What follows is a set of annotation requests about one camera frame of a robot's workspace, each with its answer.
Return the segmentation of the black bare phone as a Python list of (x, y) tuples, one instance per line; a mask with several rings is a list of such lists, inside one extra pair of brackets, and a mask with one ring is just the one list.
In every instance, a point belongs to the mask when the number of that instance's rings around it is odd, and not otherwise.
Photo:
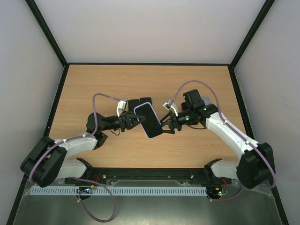
[(140, 99), (130, 99), (128, 100), (128, 111), (133, 113), (134, 109), (140, 105)]

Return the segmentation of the lilac phone case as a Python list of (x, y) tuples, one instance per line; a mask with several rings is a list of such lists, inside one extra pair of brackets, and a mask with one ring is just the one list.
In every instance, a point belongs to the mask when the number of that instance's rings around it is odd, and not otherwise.
[(204, 104), (205, 104), (205, 105), (209, 105), (209, 104), (211, 103), (211, 101), (210, 101), (210, 98), (209, 98), (209, 97), (202, 96), (201, 98), (202, 98), (202, 100), (204, 101)]

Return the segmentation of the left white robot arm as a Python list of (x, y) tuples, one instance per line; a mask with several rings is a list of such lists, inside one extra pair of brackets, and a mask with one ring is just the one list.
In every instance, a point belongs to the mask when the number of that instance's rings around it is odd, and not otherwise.
[(29, 181), (44, 188), (57, 179), (80, 178), (87, 166), (79, 159), (69, 160), (81, 152), (100, 148), (108, 136), (105, 130), (130, 130), (146, 120), (145, 116), (123, 112), (120, 116), (105, 117), (99, 113), (88, 116), (86, 132), (68, 139), (41, 138), (20, 165)]

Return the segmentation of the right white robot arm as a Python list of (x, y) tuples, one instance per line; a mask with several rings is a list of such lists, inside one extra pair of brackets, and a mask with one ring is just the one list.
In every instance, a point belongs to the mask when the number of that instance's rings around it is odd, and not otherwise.
[(206, 165), (208, 170), (204, 172), (208, 183), (228, 178), (239, 180), (244, 187), (252, 189), (266, 180), (274, 180), (273, 154), (269, 144), (259, 143), (237, 129), (214, 104), (205, 104), (198, 90), (185, 92), (183, 97), (182, 111), (171, 100), (163, 105), (169, 112), (160, 122), (162, 126), (168, 125), (167, 133), (174, 134), (184, 125), (200, 123), (220, 137), (239, 159), (237, 163), (222, 159), (209, 162)]

